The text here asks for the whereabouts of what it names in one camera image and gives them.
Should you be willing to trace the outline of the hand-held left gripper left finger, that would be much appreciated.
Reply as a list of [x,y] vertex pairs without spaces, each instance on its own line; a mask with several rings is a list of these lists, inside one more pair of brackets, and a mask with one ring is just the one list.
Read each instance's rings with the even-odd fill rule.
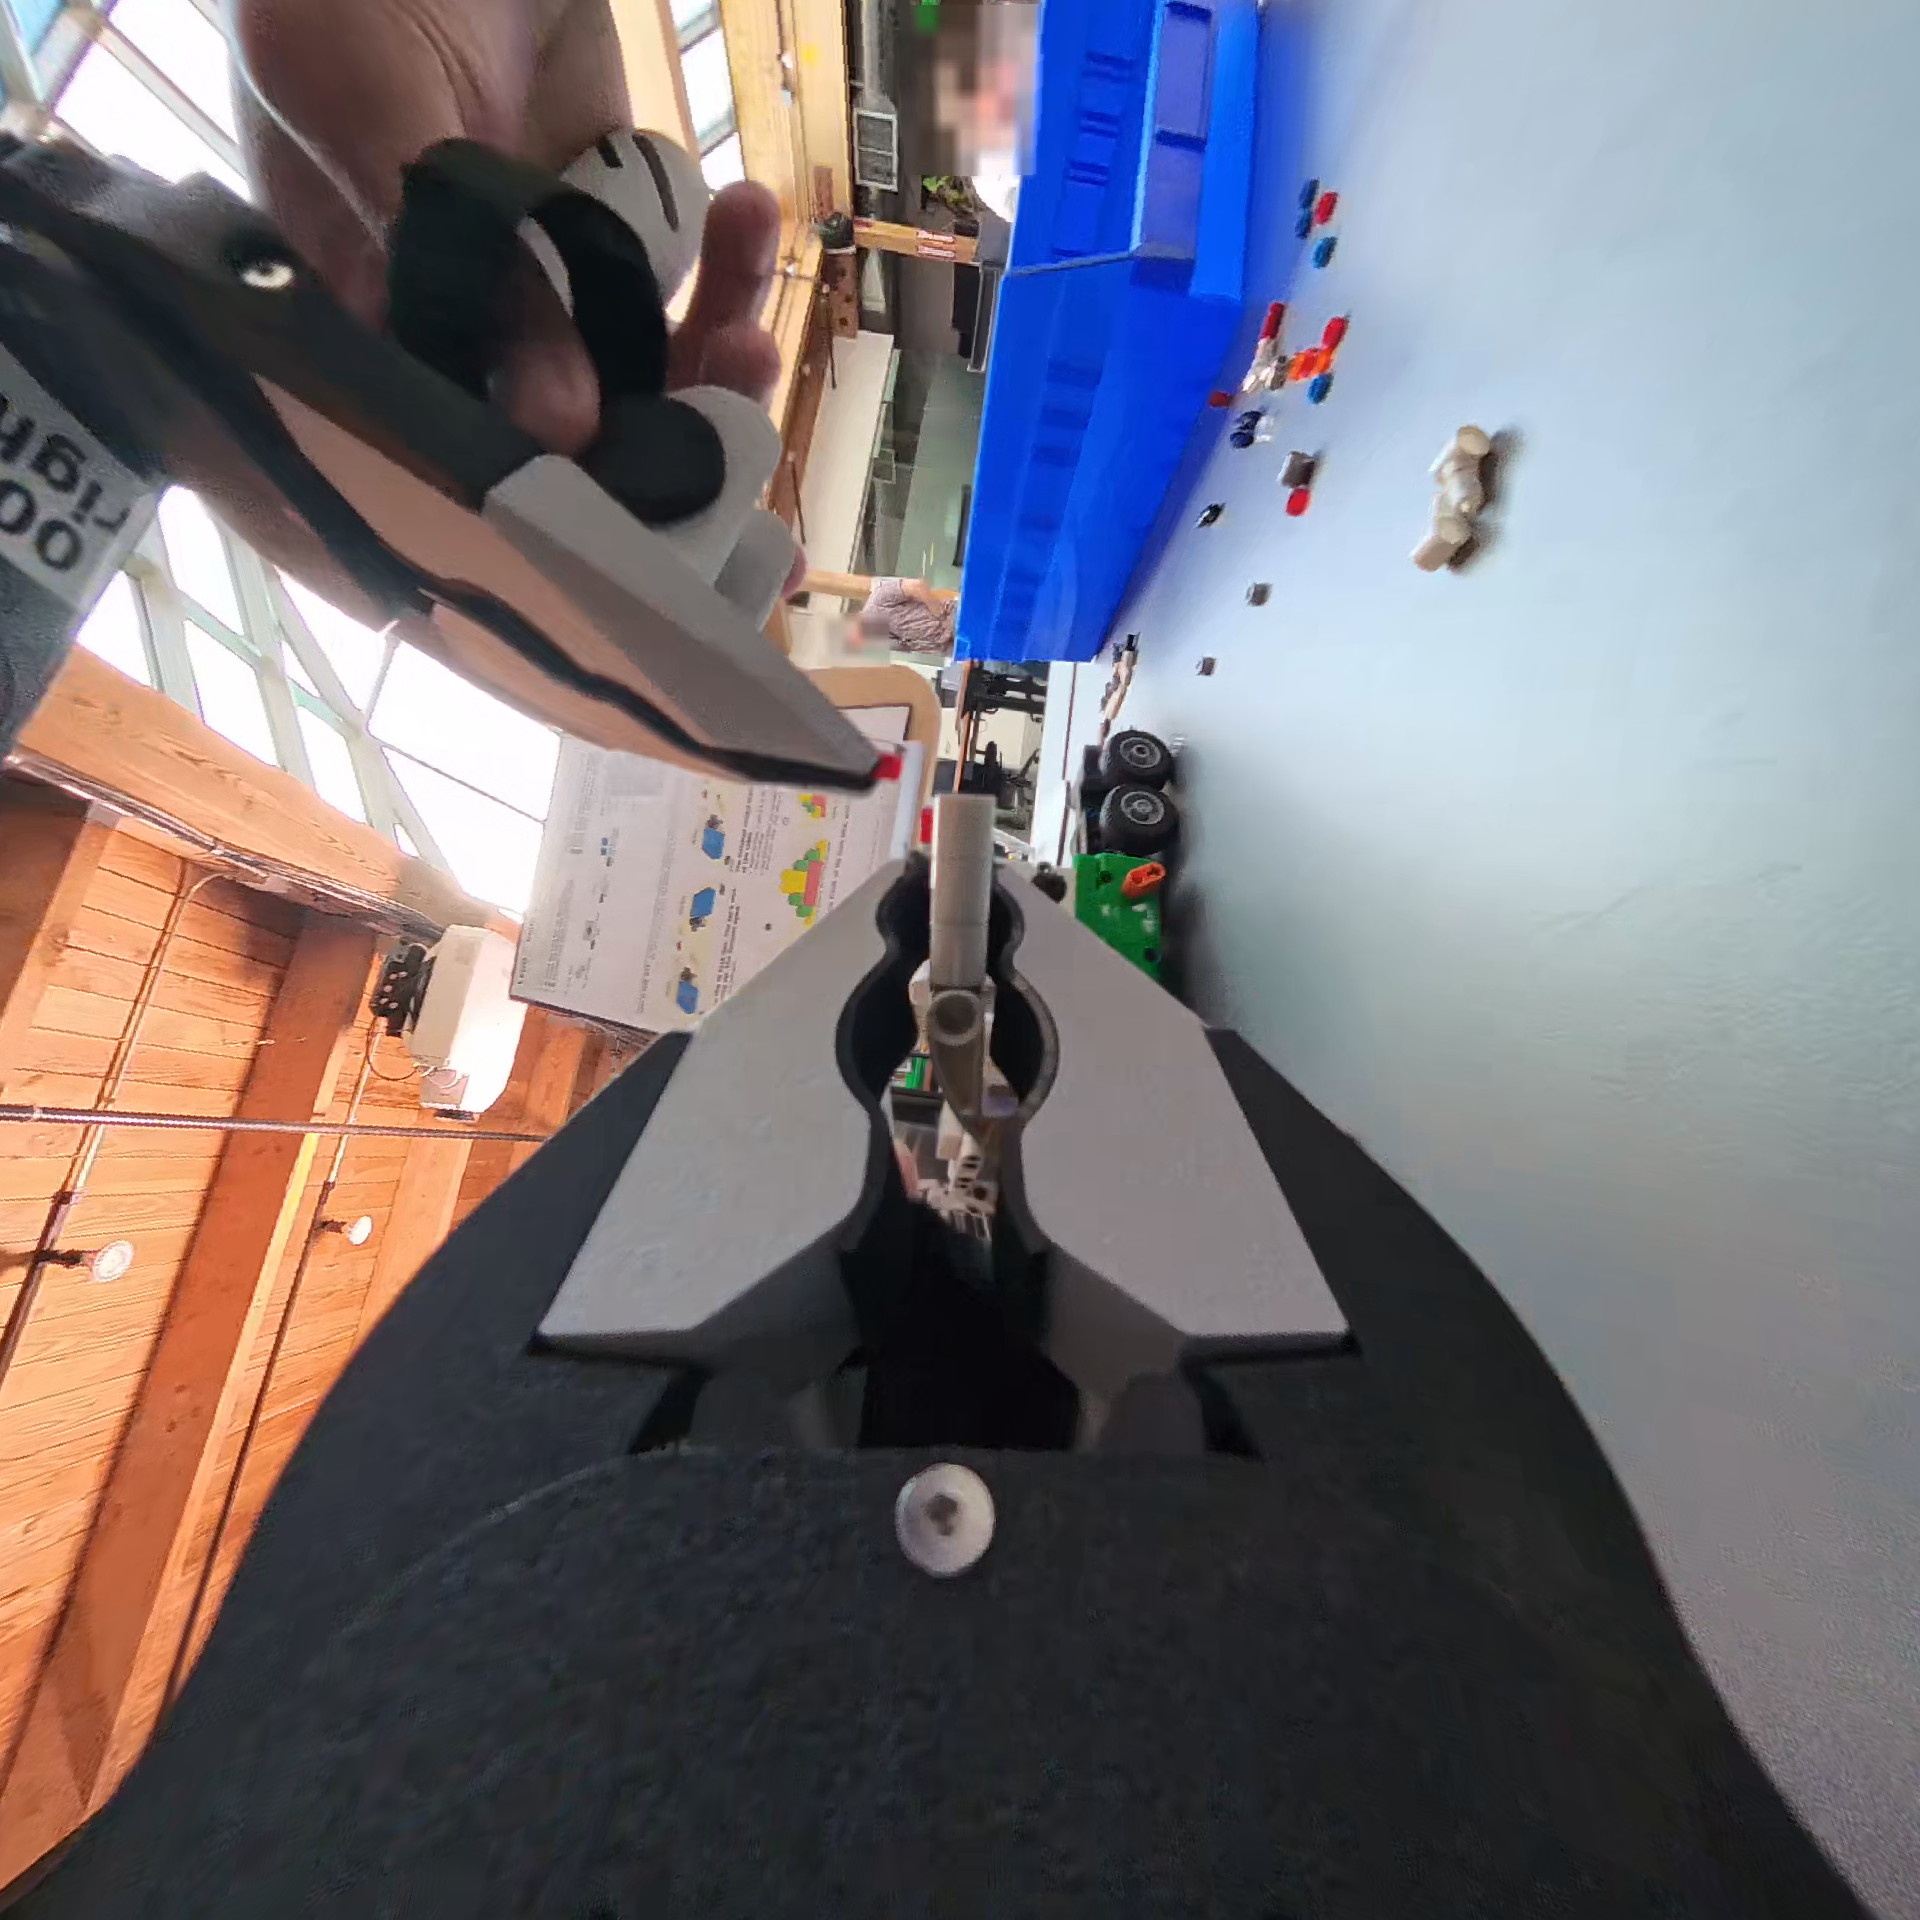
[[674,1060],[538,1340],[564,1356],[848,1356],[845,1255],[898,1189],[922,862],[881,865]]

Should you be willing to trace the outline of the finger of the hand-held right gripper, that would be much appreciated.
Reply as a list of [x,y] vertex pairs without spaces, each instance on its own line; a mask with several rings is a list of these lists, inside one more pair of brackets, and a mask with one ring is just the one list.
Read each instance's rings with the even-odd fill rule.
[[533,450],[475,493],[463,459],[362,439],[341,405],[259,376],[287,502],[398,616],[433,616],[475,678],[554,727],[732,781],[873,791],[879,748],[756,622],[578,463]]

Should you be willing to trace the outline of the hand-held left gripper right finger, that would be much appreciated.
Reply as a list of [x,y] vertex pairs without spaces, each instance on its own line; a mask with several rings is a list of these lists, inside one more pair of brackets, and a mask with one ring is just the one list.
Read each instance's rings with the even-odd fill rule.
[[1206,1023],[1029,878],[997,894],[1043,1028],[1020,1172],[1050,1357],[1118,1393],[1193,1361],[1337,1352],[1349,1315]]

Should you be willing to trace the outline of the grey lego axle piece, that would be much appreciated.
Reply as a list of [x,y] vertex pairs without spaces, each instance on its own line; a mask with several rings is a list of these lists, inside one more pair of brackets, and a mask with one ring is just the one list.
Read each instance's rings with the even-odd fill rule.
[[992,862],[992,804],[976,794],[942,794],[931,807],[931,955],[922,1038],[944,1103],[982,1163],[1001,1157],[1001,1124],[988,1101]]

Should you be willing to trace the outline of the scattered small lego pieces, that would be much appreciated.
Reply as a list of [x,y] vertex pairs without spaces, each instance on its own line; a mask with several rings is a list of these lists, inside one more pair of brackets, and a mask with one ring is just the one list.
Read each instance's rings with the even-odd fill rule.
[[[1338,247],[1338,188],[1311,178],[1300,192],[1293,234],[1302,241],[1311,277],[1327,276]],[[1307,394],[1319,405],[1332,390],[1332,369],[1349,334],[1349,318],[1332,313],[1319,331],[1300,323],[1300,301],[1273,301],[1261,321],[1261,334],[1249,369],[1235,390],[1213,392],[1207,415],[1225,424],[1227,450],[1255,450],[1271,444],[1282,424],[1282,403]],[[1302,515],[1319,455],[1287,455],[1282,491],[1287,515]],[[1106,681],[1106,712],[1118,712],[1122,690],[1131,681],[1141,661],[1141,634],[1125,634],[1113,649],[1113,678]]]

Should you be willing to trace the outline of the white lego connector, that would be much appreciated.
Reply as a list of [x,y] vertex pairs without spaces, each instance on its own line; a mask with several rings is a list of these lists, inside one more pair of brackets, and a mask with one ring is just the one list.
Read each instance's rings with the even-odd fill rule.
[[1423,576],[1447,572],[1465,562],[1480,542],[1480,521],[1488,502],[1488,459],[1497,441],[1476,421],[1461,424],[1431,463],[1431,512],[1427,531],[1410,552],[1410,566]]

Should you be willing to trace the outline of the person's right hand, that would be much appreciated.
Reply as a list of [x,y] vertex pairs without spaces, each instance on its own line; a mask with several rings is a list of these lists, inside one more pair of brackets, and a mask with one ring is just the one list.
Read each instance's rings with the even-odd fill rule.
[[[229,3],[237,126],[259,204],[332,296],[387,331],[387,244],[402,173],[446,139],[479,139],[559,173],[636,126],[610,3]],[[709,204],[671,385],[732,390],[771,413],[779,341],[762,328],[780,205],[757,182]],[[578,459],[599,380],[563,296],[512,241],[484,394]]]

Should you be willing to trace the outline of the document holder stand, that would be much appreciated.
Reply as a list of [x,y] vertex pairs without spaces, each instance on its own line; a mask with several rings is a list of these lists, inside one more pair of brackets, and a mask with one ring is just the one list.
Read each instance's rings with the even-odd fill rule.
[[813,678],[879,752],[906,754],[901,785],[743,785],[563,742],[517,944],[520,1001],[644,1036],[693,1028],[916,850],[944,727],[931,675]]

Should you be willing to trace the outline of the blue plastic bin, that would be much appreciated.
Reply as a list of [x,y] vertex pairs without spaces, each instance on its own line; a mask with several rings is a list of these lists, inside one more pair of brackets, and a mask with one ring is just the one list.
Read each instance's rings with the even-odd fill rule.
[[1256,3],[1043,3],[954,656],[1089,663],[1239,341]]

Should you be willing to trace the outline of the white wall device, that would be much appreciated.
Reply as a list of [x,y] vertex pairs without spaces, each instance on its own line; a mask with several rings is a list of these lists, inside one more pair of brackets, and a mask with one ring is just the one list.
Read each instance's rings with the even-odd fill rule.
[[446,1121],[479,1121],[505,1092],[527,1006],[512,997],[517,942],[455,925],[434,944],[398,942],[373,983],[368,1015],[419,1070],[419,1096]]

